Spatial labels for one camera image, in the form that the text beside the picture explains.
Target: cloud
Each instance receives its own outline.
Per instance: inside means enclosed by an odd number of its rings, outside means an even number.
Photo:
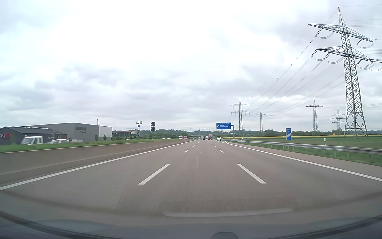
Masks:
[[[347,25],[382,39],[382,6],[345,5],[0,0],[0,127],[97,118],[116,128],[137,120],[143,129],[151,121],[187,130],[237,125],[230,105],[241,99],[250,104],[246,129],[259,128],[262,110],[265,129],[310,131],[305,106],[316,98],[324,106],[319,128],[331,130],[336,107],[346,112],[343,63],[317,66],[325,53],[311,55],[341,40],[315,37],[318,29],[307,24],[337,24],[344,6]],[[380,50],[357,49],[382,59],[382,40],[371,47]],[[382,107],[371,106],[382,103],[382,70],[358,69],[358,76],[367,126],[382,128]]]

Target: steel lattice tower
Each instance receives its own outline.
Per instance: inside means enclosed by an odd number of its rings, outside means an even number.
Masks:
[[[239,126],[238,126],[238,130],[241,130],[241,133],[243,131],[243,115],[242,113],[250,113],[249,111],[243,111],[241,110],[241,106],[249,106],[247,104],[241,104],[241,99],[240,99],[240,103],[239,104],[235,104],[235,105],[231,105],[231,106],[238,106],[239,107],[239,110],[237,111],[232,111],[231,113],[238,113],[239,114]]]
[[[338,135],[340,135],[341,123],[344,123],[344,121],[341,121],[341,119],[345,119],[344,117],[341,117],[342,115],[345,115],[345,114],[340,114],[340,111],[338,110],[338,106],[337,106],[337,113],[332,115],[335,117],[331,118],[331,120],[336,120],[333,123],[337,123]]]
[[[313,130],[312,130],[312,136],[319,136],[318,117],[316,115],[316,108],[323,107],[323,106],[318,106],[317,104],[315,104],[315,98],[313,98],[313,105],[306,106],[306,107],[313,107]]]
[[[338,13],[340,17],[340,25],[326,25],[326,24],[308,24],[308,25],[318,27],[319,28],[318,33],[322,29],[325,29],[328,31],[339,33],[341,35],[342,46],[330,47],[330,48],[319,48],[319,49],[316,49],[316,51],[328,52],[326,57],[328,57],[329,54],[331,53],[340,55],[343,57],[343,60],[344,60],[344,73],[346,78],[346,109],[347,109],[344,137],[346,137],[346,135],[348,134],[353,134],[354,137],[357,137],[358,131],[360,131],[362,134],[368,137],[367,131],[366,131],[365,118],[363,117],[362,100],[360,96],[359,80],[357,77],[355,59],[359,60],[358,64],[361,61],[369,61],[370,64],[372,64],[373,62],[378,62],[378,61],[369,59],[367,56],[365,56],[364,54],[354,49],[351,46],[350,37],[355,37],[360,39],[357,45],[361,43],[363,40],[369,41],[369,42],[374,42],[374,41],[373,39],[367,38],[359,34],[358,32],[348,28],[346,26],[346,23],[344,22],[340,8],[338,8]]]
[[[262,114],[262,110],[260,110],[260,114],[257,114],[257,115],[260,115],[260,132],[263,132],[263,119],[262,119],[262,116],[264,116],[266,114]]]

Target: white pickup truck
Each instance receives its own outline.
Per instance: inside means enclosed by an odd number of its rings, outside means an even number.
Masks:
[[[20,145],[36,145],[44,144],[44,138],[42,136],[29,136],[24,137]]]

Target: blue highway sign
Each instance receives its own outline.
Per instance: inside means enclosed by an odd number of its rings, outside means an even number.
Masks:
[[[231,122],[229,122],[229,123],[216,123],[216,129],[231,129]]]
[[[287,132],[287,140],[291,140],[291,128],[287,128],[286,132]]]

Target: asphalt road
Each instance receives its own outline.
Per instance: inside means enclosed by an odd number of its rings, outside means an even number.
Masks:
[[[299,224],[382,214],[382,167],[225,141],[185,143],[0,189],[25,220]]]

